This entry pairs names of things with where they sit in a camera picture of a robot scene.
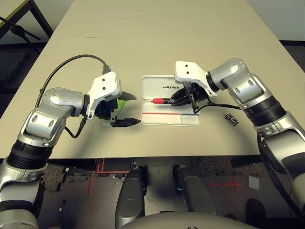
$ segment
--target blue line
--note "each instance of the blue line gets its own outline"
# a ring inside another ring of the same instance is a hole
[[[181,115],[192,115],[192,116],[199,116],[199,114],[181,114]]]

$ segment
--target unitree logo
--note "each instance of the unitree logo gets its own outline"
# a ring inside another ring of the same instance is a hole
[[[176,87],[176,86],[163,86],[163,88],[168,88],[168,89],[179,89],[179,87]]]

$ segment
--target case lid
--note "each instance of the case lid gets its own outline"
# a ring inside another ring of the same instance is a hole
[[[170,98],[183,88],[173,75],[145,75],[142,77],[142,97],[145,100],[154,98]]]

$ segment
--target black cable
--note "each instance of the black cable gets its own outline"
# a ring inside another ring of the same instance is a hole
[[[232,108],[232,109],[240,110],[240,108],[238,106],[233,106],[233,105],[229,105],[229,104],[216,104],[216,103],[212,102],[209,97],[208,97],[208,101],[209,102],[208,102],[207,105],[204,105],[204,106],[200,107],[197,110],[195,110],[194,107],[192,106],[194,114],[197,114],[199,111],[201,111],[203,108],[205,108],[207,106],[227,107],[227,108]]]
[[[44,91],[46,90],[50,80],[52,79],[52,77],[56,74],[56,72],[62,68],[63,66],[65,66],[67,63],[73,61],[73,60],[76,60],[76,59],[79,59],[79,58],[82,58],[82,57],[90,57],[90,58],[94,58],[100,62],[102,62],[104,64],[104,69],[103,69],[103,72],[102,74],[106,74],[108,72],[110,72],[110,67],[106,64],[106,62],[104,60],[102,60],[101,58],[97,57],[97,56],[94,56],[94,55],[90,55],[90,54],[82,54],[82,55],[77,55],[77,56],[73,56],[69,59],[67,59],[66,61],[62,62],[60,65],[58,65],[54,71],[49,75],[49,77],[47,78],[46,82],[44,83],[43,87],[40,89],[40,93],[39,93],[39,96],[37,98],[37,101],[36,101],[36,104],[35,104],[35,108],[37,108],[40,104],[40,101],[41,101],[41,98],[44,94]]]
[[[6,20],[6,19],[3,18],[3,17],[0,17],[0,20],[3,21],[3,22],[5,22],[5,23],[7,23],[7,24],[9,24],[10,26],[15,26],[14,23],[10,22],[9,20]]]
[[[288,207],[289,207],[289,215],[290,215],[290,218],[292,218],[290,206],[288,205]]]
[[[65,60],[64,62],[62,62],[60,65],[58,65],[58,66],[53,70],[53,72],[49,75],[49,77],[48,77],[47,80],[45,81],[43,87],[39,90],[39,96],[38,96],[37,101],[36,101],[36,104],[35,104],[35,109],[39,106],[39,104],[40,104],[40,102],[41,102],[41,98],[42,98],[42,96],[43,96],[43,94],[44,94],[44,92],[45,92],[45,90],[46,90],[46,88],[47,88],[49,82],[51,81],[52,77],[56,74],[56,72],[57,72],[60,68],[62,68],[63,66],[65,66],[67,63],[69,63],[69,62],[71,62],[71,61],[73,61],[73,60],[82,58],[82,57],[90,57],[90,58],[94,58],[94,59],[96,59],[96,60],[102,62],[103,65],[104,65],[102,74],[106,74],[106,73],[108,73],[108,72],[111,71],[110,67],[106,64],[106,62],[105,62],[103,59],[101,59],[101,58],[99,58],[99,57],[97,57],[97,56],[90,55],[90,54],[82,54],[82,55],[73,56],[73,57],[71,57],[71,58]],[[68,127],[66,127],[66,126],[65,126],[65,130],[70,134],[70,136],[71,136],[72,138],[77,138],[77,137],[80,135],[81,130],[82,130],[83,127],[85,126],[86,120],[87,120],[87,115],[85,114],[84,117],[83,117],[82,120],[81,120],[80,127],[79,127],[79,129],[78,129],[76,135],[74,135],[74,134],[72,133],[72,131],[71,131]]]
[[[273,169],[271,168],[267,156],[265,155],[263,149],[261,148],[261,137],[259,135],[257,135],[257,145],[258,145],[258,149],[260,152],[260,155],[262,157],[262,161],[264,163],[264,166],[269,174],[269,177],[271,178],[274,186],[276,187],[276,189],[278,190],[278,192],[281,194],[282,198],[286,201],[286,203],[288,204],[288,206],[292,209],[292,211],[294,211],[295,215],[299,218],[302,219],[302,213],[299,209],[299,207],[296,205],[296,203],[291,199],[291,197],[289,196],[289,194],[286,192],[284,186],[282,185],[282,183],[280,182],[279,178],[277,177],[277,175],[275,174],[275,172],[273,171]]]
[[[191,97],[190,90],[189,90],[189,88],[188,88],[188,87],[185,87],[185,90],[186,90],[186,93],[187,93],[187,97],[189,98],[190,103],[191,103],[191,105],[192,105],[192,108],[193,108],[193,113],[194,113],[194,114],[196,114],[196,108],[195,108],[194,101],[193,101],[193,99],[192,99],[192,97]]]
[[[88,116],[85,114],[84,117],[82,118],[81,123],[80,123],[80,127],[78,128],[78,131],[77,131],[76,135],[74,135],[72,133],[72,131],[68,127],[65,126],[65,130],[68,132],[68,134],[70,134],[70,136],[72,138],[77,138],[80,135],[82,129],[84,128],[84,126],[86,124],[87,117]]]

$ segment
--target white plastic case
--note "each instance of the white plastic case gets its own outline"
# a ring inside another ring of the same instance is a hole
[[[145,75],[142,77],[141,122],[144,125],[198,126],[199,114],[194,114],[190,104],[171,106],[170,104],[153,104],[154,98],[170,98],[183,88],[177,84],[173,75]]]

